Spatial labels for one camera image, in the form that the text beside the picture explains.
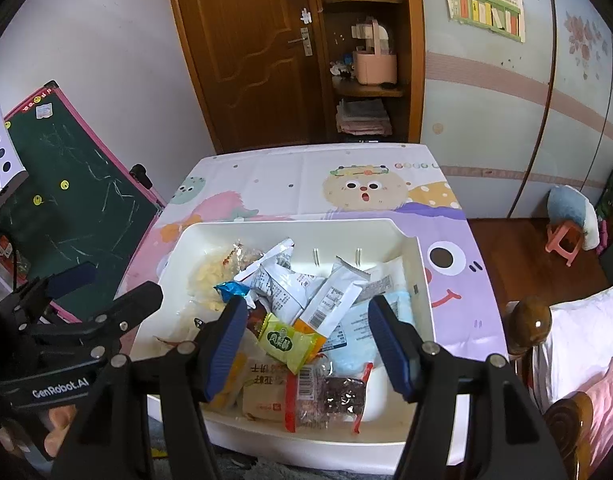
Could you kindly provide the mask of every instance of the cartoon tablecloth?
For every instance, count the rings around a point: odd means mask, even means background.
[[[438,342],[457,356],[506,355],[487,270],[446,178],[421,144],[324,144],[207,157],[136,252],[119,292],[157,282],[197,222],[391,218],[417,236]]]

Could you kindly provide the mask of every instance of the pink stool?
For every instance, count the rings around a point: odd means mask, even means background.
[[[560,242],[565,236],[567,236],[569,230],[573,230],[578,233],[577,242],[575,243],[575,247],[571,252],[566,251],[560,245]],[[575,222],[565,220],[555,229],[555,231],[551,229],[551,224],[547,225],[547,244],[545,245],[545,251],[548,253],[550,253],[551,251],[555,251],[556,253],[560,254],[560,256],[567,260],[567,267],[571,267],[571,262],[573,262],[573,259],[580,251],[580,247],[582,247],[582,244],[583,230]]]

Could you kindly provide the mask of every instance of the pink frame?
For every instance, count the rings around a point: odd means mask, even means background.
[[[66,107],[67,110],[69,110],[69,112],[71,113],[71,115],[75,118],[75,120],[77,121],[78,124],[80,124],[80,126],[82,127],[82,129],[87,132],[88,136],[91,137],[91,140],[93,140],[93,142],[96,143],[97,147],[100,148],[102,150],[102,152],[109,157],[109,160],[120,170],[122,171],[122,173],[128,178],[128,180],[131,183],[134,183],[134,186],[136,187],[136,189],[138,189],[148,200],[149,202],[153,203],[154,205],[159,205],[160,207],[164,208],[164,206],[166,205],[166,202],[164,200],[162,200],[162,197],[160,196],[160,194],[155,190],[155,189],[145,189],[144,186],[141,186],[140,184],[138,184],[137,182],[135,182],[135,180],[133,179],[133,177],[130,175],[130,173],[128,172],[128,170],[124,167],[124,165],[118,160],[118,158],[113,155],[113,153],[111,153],[110,149],[107,148],[107,146],[102,142],[102,140],[100,139],[100,137],[98,137],[95,132],[93,130],[91,130],[91,127],[84,121],[84,119],[82,118],[82,116],[77,112],[77,110],[75,110],[74,106],[71,104],[71,102],[66,98],[66,96],[64,95],[64,92],[62,92],[62,89],[60,87],[47,87],[47,86],[43,86],[42,88],[40,88],[39,90],[36,90],[35,92],[33,92],[30,96],[28,96],[26,99],[24,99],[20,104],[18,104],[11,112],[9,112],[6,117],[4,118],[4,121],[8,121],[9,118],[17,113],[19,110],[21,110],[22,108],[24,108],[26,105],[30,105],[31,107],[35,105],[35,102],[33,102],[33,98],[38,96],[39,94],[42,94],[42,92],[46,92],[46,90],[50,90],[50,92],[55,93],[55,95],[58,96],[58,98],[62,101],[62,103],[64,104],[64,106]],[[140,249],[140,247],[142,246],[142,243],[144,243],[144,239],[146,238],[146,236],[149,234],[149,231],[151,231],[151,228],[154,226],[155,222],[157,222],[157,219],[159,218],[159,215],[156,214],[151,222],[151,224],[149,225],[149,227],[146,229],[146,231],[144,232],[144,235],[142,236],[142,239],[140,240],[140,243],[138,244],[138,247],[136,248],[136,251],[133,253],[133,256],[131,256],[131,260],[128,263],[128,266],[126,266],[126,269],[128,270],[128,268],[131,266],[131,263],[133,263],[133,259],[136,257],[136,254],[138,254],[138,251]],[[62,307],[60,307],[57,303],[55,303],[54,301],[51,302],[51,305],[58,311],[59,315],[64,318],[65,320],[71,322],[71,323],[76,323],[76,322],[80,322],[80,320],[75,317],[73,314],[71,314],[69,311],[63,309]]]

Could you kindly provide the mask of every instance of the blue wrapper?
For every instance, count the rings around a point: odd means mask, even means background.
[[[406,290],[384,294],[397,319],[415,326],[411,311],[411,296]],[[333,362],[336,374],[352,377],[362,372],[367,362],[377,365],[378,346],[369,328],[369,301],[354,304],[335,327],[321,351]]]
[[[251,290],[250,287],[239,282],[224,282],[214,286],[213,288],[220,293],[220,296],[222,296],[222,301],[225,303],[228,303],[228,300],[234,296],[242,296],[244,298]]]

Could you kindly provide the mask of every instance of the white plastic bin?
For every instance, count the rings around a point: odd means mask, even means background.
[[[328,276],[336,256],[355,264],[359,254],[360,268],[365,270],[401,255],[414,323],[424,340],[435,340],[431,300],[418,240],[405,236],[390,219],[199,223],[182,234],[171,253],[159,282],[164,294],[162,306],[142,322],[131,358],[140,360],[166,351],[154,336],[167,339],[178,332],[178,312],[190,299],[187,292],[189,274],[207,253],[238,240],[266,251],[286,237],[295,242],[292,267],[298,272],[320,276]],[[317,249],[319,266],[315,263],[314,249]],[[203,320],[214,320],[218,316],[219,313],[207,311]],[[463,413],[466,399],[458,400],[458,412]],[[208,435],[218,446],[299,466],[392,474],[407,439],[414,410],[414,405],[405,403],[393,391],[384,366],[378,365],[371,372],[367,385],[360,434],[353,434],[350,424],[327,430],[300,428],[298,433],[288,433],[283,424],[277,422],[247,420],[237,408],[227,414],[203,410],[203,415]],[[158,397],[149,398],[148,412],[161,420]],[[460,435],[454,434],[452,455],[459,455],[464,449],[464,435],[462,431],[457,433]]]

